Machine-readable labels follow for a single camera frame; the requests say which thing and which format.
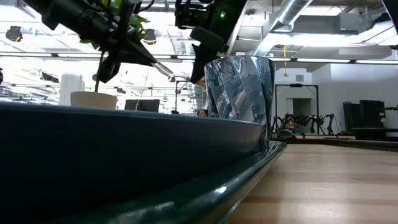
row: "metal frame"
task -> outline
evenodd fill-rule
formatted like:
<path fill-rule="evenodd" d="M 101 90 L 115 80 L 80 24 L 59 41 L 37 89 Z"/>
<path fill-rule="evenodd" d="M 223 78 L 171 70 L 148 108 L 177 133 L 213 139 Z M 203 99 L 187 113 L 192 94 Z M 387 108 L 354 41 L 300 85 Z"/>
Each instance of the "metal frame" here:
<path fill-rule="evenodd" d="M 188 82 L 190 82 L 190 81 L 176 81 L 176 82 L 175 82 L 175 110 L 176 110 L 176 111 L 178 111 L 178 110 L 177 110 L 178 84 L 179 84 L 179 83 L 188 83 Z"/>
<path fill-rule="evenodd" d="M 291 88 L 302 88 L 304 86 L 307 87 L 315 87 L 315 89 L 317 90 L 317 117 L 319 117 L 319 86 L 318 85 L 302 85 L 302 84 L 275 84 L 275 116 L 278 116 L 278 95 L 277 95 L 277 90 L 278 90 L 278 86 L 288 86 Z"/>

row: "ceiling duct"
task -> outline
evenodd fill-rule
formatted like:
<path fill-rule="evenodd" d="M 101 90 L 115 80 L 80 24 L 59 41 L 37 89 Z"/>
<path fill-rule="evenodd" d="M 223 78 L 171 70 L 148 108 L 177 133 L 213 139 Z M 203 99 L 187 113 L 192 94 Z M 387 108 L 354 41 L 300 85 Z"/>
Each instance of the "ceiling duct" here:
<path fill-rule="evenodd" d="M 301 2 L 301 5 L 289 2 Z M 301 13 L 308 6 L 305 2 L 284 2 L 281 10 L 267 15 L 262 27 L 262 42 L 252 55 L 266 57 L 278 44 L 306 47 L 398 44 L 394 24 L 389 17 L 386 19 L 383 10 L 376 9 L 367 14 L 341 12 L 337 16 L 303 16 Z M 341 50 L 339 53 L 342 57 L 346 54 Z"/>
<path fill-rule="evenodd" d="M 300 13 L 311 4 L 312 0 L 285 0 L 279 10 L 278 21 L 287 26 L 300 16 Z"/>
<path fill-rule="evenodd" d="M 312 1 L 313 0 L 284 0 L 279 11 L 272 13 L 271 15 L 267 15 L 267 19 L 262 30 L 262 38 L 264 39 L 252 54 L 265 57 L 273 47 L 273 45 L 268 43 L 266 40 L 268 33 L 270 31 L 283 28 L 287 32 L 291 31 L 293 23 Z"/>

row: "white wall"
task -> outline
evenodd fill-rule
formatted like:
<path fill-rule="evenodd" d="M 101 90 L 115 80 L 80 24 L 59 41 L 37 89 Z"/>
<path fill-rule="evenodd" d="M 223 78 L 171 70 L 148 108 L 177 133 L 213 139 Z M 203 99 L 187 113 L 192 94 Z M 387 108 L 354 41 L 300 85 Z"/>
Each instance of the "white wall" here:
<path fill-rule="evenodd" d="M 395 53 L 387 59 L 395 60 Z M 334 113 L 338 129 L 345 130 L 343 102 L 382 100 L 386 106 L 398 105 L 398 66 L 331 64 L 312 74 L 314 85 L 320 87 L 320 114 Z M 387 128 L 398 128 L 398 114 L 386 112 Z"/>
<path fill-rule="evenodd" d="M 286 99 L 286 113 L 293 114 L 293 98 Z"/>
<path fill-rule="evenodd" d="M 312 73 L 307 72 L 306 68 L 288 68 L 286 73 L 289 75 L 287 77 L 284 76 L 285 69 L 280 68 L 275 72 L 275 84 L 293 84 L 293 83 L 301 83 L 301 84 L 312 84 Z M 304 75 L 304 82 L 296 82 L 296 75 Z"/>

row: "wooden table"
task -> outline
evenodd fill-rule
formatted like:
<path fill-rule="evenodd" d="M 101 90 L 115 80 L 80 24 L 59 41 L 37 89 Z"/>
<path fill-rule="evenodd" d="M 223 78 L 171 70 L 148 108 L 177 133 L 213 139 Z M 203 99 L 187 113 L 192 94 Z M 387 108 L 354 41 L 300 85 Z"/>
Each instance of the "wooden table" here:
<path fill-rule="evenodd" d="M 398 223 L 398 153 L 289 144 L 228 223 Z"/>

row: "flower pot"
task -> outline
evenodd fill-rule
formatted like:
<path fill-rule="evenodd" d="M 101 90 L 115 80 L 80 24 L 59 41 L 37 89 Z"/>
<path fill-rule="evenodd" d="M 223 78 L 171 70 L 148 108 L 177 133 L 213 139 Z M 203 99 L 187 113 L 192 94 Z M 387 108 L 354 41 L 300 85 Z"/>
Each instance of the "flower pot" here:
<path fill-rule="evenodd" d="M 116 96 L 104 93 L 75 91 L 70 94 L 70 104 L 75 107 L 114 110 L 117 102 L 118 98 Z"/>

